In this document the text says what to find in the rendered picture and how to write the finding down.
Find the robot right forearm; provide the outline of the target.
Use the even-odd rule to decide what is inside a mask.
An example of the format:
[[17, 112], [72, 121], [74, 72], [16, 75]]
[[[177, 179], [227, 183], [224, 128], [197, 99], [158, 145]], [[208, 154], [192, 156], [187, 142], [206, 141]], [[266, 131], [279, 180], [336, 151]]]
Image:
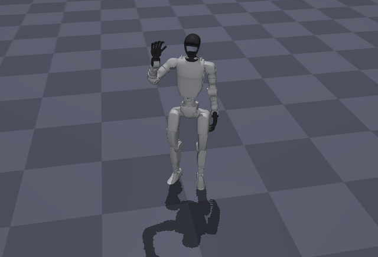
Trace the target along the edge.
[[159, 67], [159, 61], [154, 61], [154, 66], [152, 67], [151, 65], [149, 66], [149, 72], [147, 75], [147, 78], [150, 79], [156, 79], [158, 75], [158, 68]]

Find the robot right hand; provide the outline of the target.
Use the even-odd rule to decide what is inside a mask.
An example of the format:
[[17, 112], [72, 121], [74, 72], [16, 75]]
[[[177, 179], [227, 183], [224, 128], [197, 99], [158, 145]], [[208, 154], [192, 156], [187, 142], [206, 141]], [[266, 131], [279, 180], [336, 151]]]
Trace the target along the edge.
[[[161, 56], [161, 53], [164, 51], [164, 49], [167, 47], [165, 46], [163, 49], [161, 49], [161, 46], [164, 42], [162, 41], [156, 41], [154, 43], [151, 44], [151, 54], [152, 54], [152, 58], [151, 58], [151, 66], [153, 67], [154, 66], [154, 61], [159, 61], [159, 65], [160, 65], [160, 56]], [[156, 47], [157, 45], [157, 47]]]

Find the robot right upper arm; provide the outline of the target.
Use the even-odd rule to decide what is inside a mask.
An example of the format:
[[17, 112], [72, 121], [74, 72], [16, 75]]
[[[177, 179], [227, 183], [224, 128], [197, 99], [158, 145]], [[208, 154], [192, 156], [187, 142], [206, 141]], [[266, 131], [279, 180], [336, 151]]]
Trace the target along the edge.
[[170, 69], [173, 70], [176, 68], [178, 62], [178, 58], [170, 58], [166, 61], [165, 64], [163, 64], [159, 69], [158, 69], [158, 75], [156, 79], [150, 79], [148, 78], [148, 81], [153, 84], [157, 85], [162, 77], [164, 77]]

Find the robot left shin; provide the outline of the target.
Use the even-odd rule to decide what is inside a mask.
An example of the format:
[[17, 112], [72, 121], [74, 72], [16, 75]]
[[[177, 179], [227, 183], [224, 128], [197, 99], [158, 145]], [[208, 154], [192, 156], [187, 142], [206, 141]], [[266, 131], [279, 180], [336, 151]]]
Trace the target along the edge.
[[198, 177], [203, 176], [203, 168], [206, 163], [206, 151], [197, 152]]

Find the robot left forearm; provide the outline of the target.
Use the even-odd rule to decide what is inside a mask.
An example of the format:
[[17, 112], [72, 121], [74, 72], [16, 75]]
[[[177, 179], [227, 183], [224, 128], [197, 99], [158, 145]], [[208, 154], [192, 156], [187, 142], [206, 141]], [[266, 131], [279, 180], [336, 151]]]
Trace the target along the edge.
[[211, 114], [213, 115], [213, 112], [217, 112], [217, 115], [219, 114], [219, 106], [218, 106], [218, 92], [216, 88], [216, 96], [210, 96], [210, 107], [211, 107]]

